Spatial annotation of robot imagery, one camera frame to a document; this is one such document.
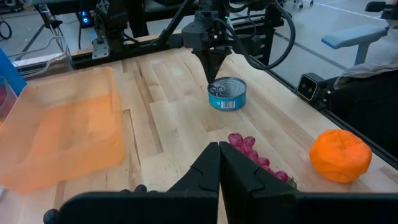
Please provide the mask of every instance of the floor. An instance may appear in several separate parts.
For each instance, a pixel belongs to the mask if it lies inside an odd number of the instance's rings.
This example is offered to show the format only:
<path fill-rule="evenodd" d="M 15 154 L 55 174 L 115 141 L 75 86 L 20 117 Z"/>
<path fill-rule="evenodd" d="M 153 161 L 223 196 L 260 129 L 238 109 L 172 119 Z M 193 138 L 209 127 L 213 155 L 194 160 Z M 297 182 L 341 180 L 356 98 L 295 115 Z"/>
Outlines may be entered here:
<path fill-rule="evenodd" d="M 280 76 L 291 84 L 296 85 L 301 74 L 313 72 L 323 78 L 336 77 L 343 70 L 354 64 L 357 47 L 347 47 L 333 50 L 321 42 L 321 38 L 341 29 L 356 27 L 364 24 L 373 24 L 379 27 L 387 26 L 387 22 L 380 19 L 380 13 L 365 12 L 364 8 L 371 0 L 315 0 L 312 7 L 309 1 L 304 0 L 303 9 L 299 9 L 292 1 L 285 3 L 284 8 L 289 11 L 295 22 L 296 40 L 289 56 L 274 69 Z M 15 55 L 21 52 L 41 49 L 47 46 L 52 38 L 52 33 L 43 28 L 41 17 L 33 9 L 16 14 L 3 14 L 3 19 L 12 27 L 12 38 L 0 39 L 0 48 L 7 55 Z M 61 25 L 62 32 L 68 42 L 71 51 L 78 50 L 78 27 L 76 16 L 66 14 L 58 16 L 64 22 Z M 177 29 L 182 29 L 191 22 L 193 16 L 183 19 Z M 148 22 L 150 34 L 160 33 L 171 21 Z M 277 28 L 274 37 L 271 62 L 279 58 L 285 50 L 290 37 L 289 27 L 286 23 Z M 91 40 L 95 38 L 93 29 L 83 29 L 81 34 L 81 47 L 89 47 Z M 386 37 L 373 43 L 368 52 L 367 62 L 385 60 L 398 50 L 396 40 L 398 32 L 390 30 Z M 47 50 L 35 52 L 24 58 L 37 57 L 45 54 L 57 53 L 57 47 L 50 46 Z"/>

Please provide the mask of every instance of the wooden table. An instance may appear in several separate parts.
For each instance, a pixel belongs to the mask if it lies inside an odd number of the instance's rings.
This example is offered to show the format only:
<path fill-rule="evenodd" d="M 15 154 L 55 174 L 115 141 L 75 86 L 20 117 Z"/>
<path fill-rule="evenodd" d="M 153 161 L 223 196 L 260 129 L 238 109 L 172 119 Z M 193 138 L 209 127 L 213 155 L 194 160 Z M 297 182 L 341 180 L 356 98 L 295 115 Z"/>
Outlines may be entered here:
<path fill-rule="evenodd" d="M 211 141 L 229 133 L 254 136 L 255 149 L 284 170 L 306 192 L 398 192 L 398 171 L 373 154 L 368 172 L 352 184 L 318 175 L 308 158 L 320 133 L 338 128 L 266 72 L 250 67 L 241 55 L 227 57 L 218 77 L 248 84 L 246 106 L 222 112 L 208 103 L 203 68 L 187 49 L 131 58 L 110 66 L 123 108 L 126 156 L 120 166 L 61 182 L 29 195 L 9 192 L 0 201 L 0 223 L 39 224 L 50 208 L 93 190 L 167 190 L 188 170 Z M 220 200 L 220 223 L 226 223 Z"/>

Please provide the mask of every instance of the wood grain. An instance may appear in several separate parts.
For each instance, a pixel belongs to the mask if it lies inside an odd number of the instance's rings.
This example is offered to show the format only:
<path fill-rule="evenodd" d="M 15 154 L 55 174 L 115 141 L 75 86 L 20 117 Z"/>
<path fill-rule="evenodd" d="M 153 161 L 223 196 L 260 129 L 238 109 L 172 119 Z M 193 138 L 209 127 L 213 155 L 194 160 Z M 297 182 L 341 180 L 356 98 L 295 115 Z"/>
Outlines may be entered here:
<path fill-rule="evenodd" d="M 274 170 L 293 176 L 301 191 L 398 192 L 398 171 L 375 154 L 368 172 L 354 183 L 318 175 L 308 158 L 310 147 L 323 131 L 338 127 L 242 56 L 230 55 L 219 72 L 219 77 L 239 77 L 248 84 L 246 105 L 232 112 L 208 104 L 203 68 L 187 49 L 104 66 L 114 69 L 121 96 L 123 163 L 33 194 L 9 192 L 0 202 L 0 223 L 42 223 L 46 210 L 91 190 L 132 190 L 138 184 L 167 190 L 209 142 L 226 141 L 234 132 L 254 136 L 260 156 L 268 157 Z M 222 201 L 219 222 L 226 223 Z"/>

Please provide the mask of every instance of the tin can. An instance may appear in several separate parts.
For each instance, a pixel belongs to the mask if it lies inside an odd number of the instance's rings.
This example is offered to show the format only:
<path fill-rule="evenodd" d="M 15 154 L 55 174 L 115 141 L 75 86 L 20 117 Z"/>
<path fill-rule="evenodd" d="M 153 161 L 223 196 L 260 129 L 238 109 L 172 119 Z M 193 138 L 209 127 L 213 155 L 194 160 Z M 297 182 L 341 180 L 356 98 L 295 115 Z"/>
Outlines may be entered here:
<path fill-rule="evenodd" d="M 237 110 L 246 103 L 246 88 L 239 78 L 217 78 L 207 86 L 210 105 L 223 111 Z"/>

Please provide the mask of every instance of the metal frame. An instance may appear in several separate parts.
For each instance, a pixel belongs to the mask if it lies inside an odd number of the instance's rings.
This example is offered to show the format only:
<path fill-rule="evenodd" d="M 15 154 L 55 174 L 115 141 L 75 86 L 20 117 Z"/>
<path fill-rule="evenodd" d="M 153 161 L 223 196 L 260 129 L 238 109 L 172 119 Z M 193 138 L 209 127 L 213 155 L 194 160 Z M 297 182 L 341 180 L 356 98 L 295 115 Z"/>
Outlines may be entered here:
<path fill-rule="evenodd" d="M 178 10 L 177 14 L 169 24 L 169 26 L 160 34 L 159 38 L 153 39 L 153 40 L 148 40 L 144 42 L 140 42 L 138 44 L 131 44 L 128 46 L 128 51 L 116 54 L 116 55 L 110 55 L 109 57 L 106 58 L 99 58 L 96 60 L 92 59 L 92 53 L 86 53 L 86 54 L 81 54 L 81 55 L 75 55 L 72 57 L 72 63 L 75 69 L 82 69 L 86 67 L 92 67 L 96 65 L 101 65 L 104 63 L 110 63 L 110 62 L 115 62 L 118 60 L 123 60 L 127 58 L 132 58 L 132 57 L 137 57 L 145 54 L 151 54 L 155 52 L 160 52 L 163 50 L 168 50 L 170 47 L 167 45 L 167 41 L 169 40 L 169 37 L 171 35 L 178 35 L 178 34 L 172 34 L 175 28 L 178 26 L 184 15 L 186 15 L 193 2 L 195 0 L 185 0 L 185 2 L 182 4 L 181 8 Z M 272 17 L 275 15 L 272 14 L 267 14 L 264 16 L 265 19 L 272 19 Z M 254 23 L 256 24 L 257 31 L 260 32 L 260 35 L 265 35 L 265 37 L 262 38 L 264 47 L 259 51 L 260 56 L 259 60 L 262 61 L 264 64 L 269 63 L 269 56 L 271 54 L 271 47 L 272 47 L 272 40 L 274 36 L 275 29 L 274 27 L 277 26 L 282 26 L 283 21 L 278 24 L 269 24 L 264 22 L 263 19 L 258 19 L 254 20 Z M 250 22 L 240 22 L 237 24 L 234 24 L 234 28 L 236 32 L 239 33 L 251 33 L 253 31 L 253 27 Z M 18 67 L 17 69 L 20 71 L 22 77 L 26 77 L 30 73 L 34 73 L 37 70 L 40 70 L 41 68 L 44 68 L 47 62 L 42 62 L 42 63 L 36 63 L 36 64 L 31 64 L 31 65 L 26 65 L 22 67 Z M 272 70 L 268 70 L 267 73 L 275 78 L 278 82 L 280 82 L 283 86 L 288 88 L 290 91 L 292 91 L 294 94 L 297 95 L 297 92 L 295 91 L 295 87 L 289 83 L 287 80 L 279 76 L 276 72 Z M 390 164 L 392 167 L 395 169 L 398 169 L 398 159 L 393 157 L 391 154 L 389 154 L 387 151 L 385 151 L 383 148 L 378 146 L 376 143 L 372 142 L 370 139 L 368 139 L 366 136 L 363 136 L 360 132 L 352 128 L 350 125 L 345 123 L 342 119 L 337 117 L 335 114 L 333 114 L 328 108 L 326 107 L 319 107 L 316 105 L 311 105 L 314 109 L 319 111 L 323 116 L 328 118 L 330 121 L 335 123 L 337 126 L 339 126 L 341 129 L 345 129 L 348 131 L 351 131 L 358 137 L 360 137 L 364 142 L 366 142 L 373 152 L 377 154 L 381 159 L 385 160 L 388 164 Z"/>

